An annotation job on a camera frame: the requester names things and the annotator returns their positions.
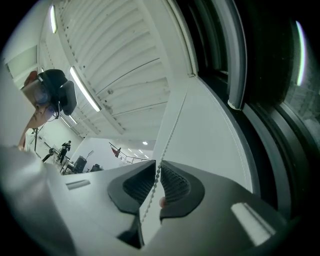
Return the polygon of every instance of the metal railing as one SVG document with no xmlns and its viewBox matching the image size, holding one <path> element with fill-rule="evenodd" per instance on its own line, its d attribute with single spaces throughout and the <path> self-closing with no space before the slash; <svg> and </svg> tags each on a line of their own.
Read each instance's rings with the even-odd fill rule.
<svg viewBox="0 0 320 256">
<path fill-rule="evenodd" d="M 114 155 L 116 155 L 116 152 L 118 150 L 118 148 L 116 148 L 113 144 L 110 144 L 110 147 L 114 153 Z M 148 159 L 144 159 L 144 158 L 138 158 L 138 157 L 132 157 L 132 156 L 127 156 L 125 153 L 122 153 L 120 151 L 119 155 L 118 155 L 118 158 L 122 161 L 122 162 L 125 162 L 125 163 L 128 163 L 128 164 L 135 164 L 135 163 L 140 163 L 140 162 L 143 162 L 143 161 L 147 161 Z"/>
</svg>

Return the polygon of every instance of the person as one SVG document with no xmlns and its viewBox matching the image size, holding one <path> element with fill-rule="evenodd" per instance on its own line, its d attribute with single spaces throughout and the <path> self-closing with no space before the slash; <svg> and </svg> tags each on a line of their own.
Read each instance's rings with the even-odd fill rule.
<svg viewBox="0 0 320 256">
<path fill-rule="evenodd" d="M 64 160 L 64 158 L 66 156 L 67 151 L 70 151 L 70 148 L 71 148 L 70 144 L 71 144 L 71 140 L 69 140 L 67 143 L 62 144 L 62 149 L 61 149 L 61 152 L 60 152 L 60 155 L 58 158 L 58 160 L 60 160 L 61 165 L 62 165 L 62 161 Z"/>
<path fill-rule="evenodd" d="M 49 157 L 51 157 L 55 153 L 55 150 L 53 148 L 49 149 L 49 154 L 47 154 L 44 159 L 42 159 L 42 162 L 45 162 Z"/>
<path fill-rule="evenodd" d="M 116 158 L 119 156 L 120 151 L 121 151 L 121 147 L 120 147 L 120 148 L 116 151 L 116 153 L 114 154 Z"/>
<path fill-rule="evenodd" d="M 71 115 L 77 106 L 77 98 L 74 83 L 68 81 L 59 69 L 49 69 L 40 74 L 32 71 L 21 91 L 35 108 L 18 145 L 23 150 L 28 129 L 35 129 L 58 119 L 61 110 L 65 115 Z"/>
</svg>

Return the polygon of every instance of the ceiling light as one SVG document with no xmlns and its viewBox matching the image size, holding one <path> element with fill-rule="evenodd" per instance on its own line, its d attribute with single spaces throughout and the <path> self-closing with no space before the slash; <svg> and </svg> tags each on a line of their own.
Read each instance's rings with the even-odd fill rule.
<svg viewBox="0 0 320 256">
<path fill-rule="evenodd" d="M 71 115 L 69 115 L 69 117 L 75 124 L 77 124 L 76 120 L 74 120 L 74 118 Z"/>
<path fill-rule="evenodd" d="M 306 66 L 306 42 L 303 29 L 298 21 L 296 21 L 296 26 L 299 32 L 299 39 L 300 39 L 300 68 L 299 68 L 299 75 L 298 80 L 296 82 L 297 86 L 301 85 L 302 79 L 304 78 L 305 66 Z"/>
<path fill-rule="evenodd" d="M 60 116 L 60 117 L 61 117 L 62 121 L 64 121 L 65 124 L 66 124 L 69 128 L 71 128 L 71 126 L 66 122 L 66 120 L 64 120 L 62 116 Z"/>
<path fill-rule="evenodd" d="M 52 33 L 57 32 L 57 21 L 56 21 L 56 12 L 55 12 L 55 6 L 51 6 L 50 10 L 50 20 L 51 20 L 51 28 L 52 28 Z"/>
<path fill-rule="evenodd" d="M 79 79 L 78 74 L 76 73 L 76 69 L 72 66 L 70 68 L 70 74 L 73 77 L 76 85 L 79 87 L 83 95 L 86 97 L 88 102 L 91 104 L 91 106 L 94 108 L 95 111 L 99 112 L 101 110 L 101 107 L 96 103 L 96 101 L 91 97 L 89 92 L 87 91 L 86 87 L 82 83 L 82 81 Z"/>
</svg>

